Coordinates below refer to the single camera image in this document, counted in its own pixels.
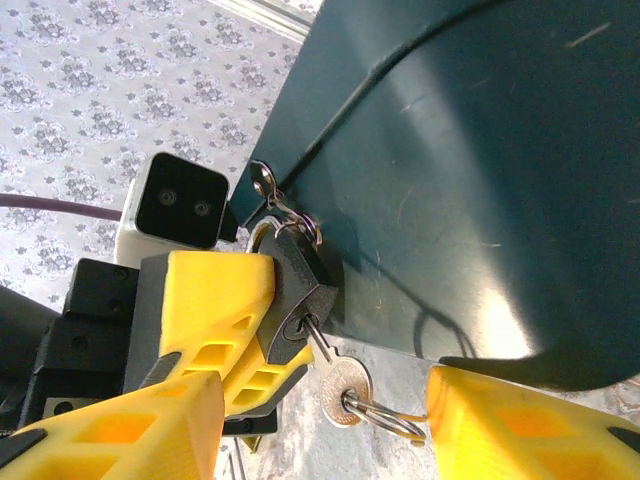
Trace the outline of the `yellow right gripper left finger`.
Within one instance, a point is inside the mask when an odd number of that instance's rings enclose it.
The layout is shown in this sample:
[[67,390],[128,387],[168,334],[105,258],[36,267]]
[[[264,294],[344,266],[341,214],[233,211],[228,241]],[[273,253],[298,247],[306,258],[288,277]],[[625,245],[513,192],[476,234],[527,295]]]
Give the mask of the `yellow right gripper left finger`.
[[195,372],[33,423],[1,441],[4,479],[210,479],[224,423]]

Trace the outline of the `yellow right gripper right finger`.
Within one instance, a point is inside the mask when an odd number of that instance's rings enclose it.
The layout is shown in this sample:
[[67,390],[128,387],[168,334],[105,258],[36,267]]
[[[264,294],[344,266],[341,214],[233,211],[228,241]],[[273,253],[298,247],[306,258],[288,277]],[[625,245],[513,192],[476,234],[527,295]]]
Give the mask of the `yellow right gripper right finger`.
[[443,479],[636,479],[639,429],[563,399],[449,366],[426,410]]

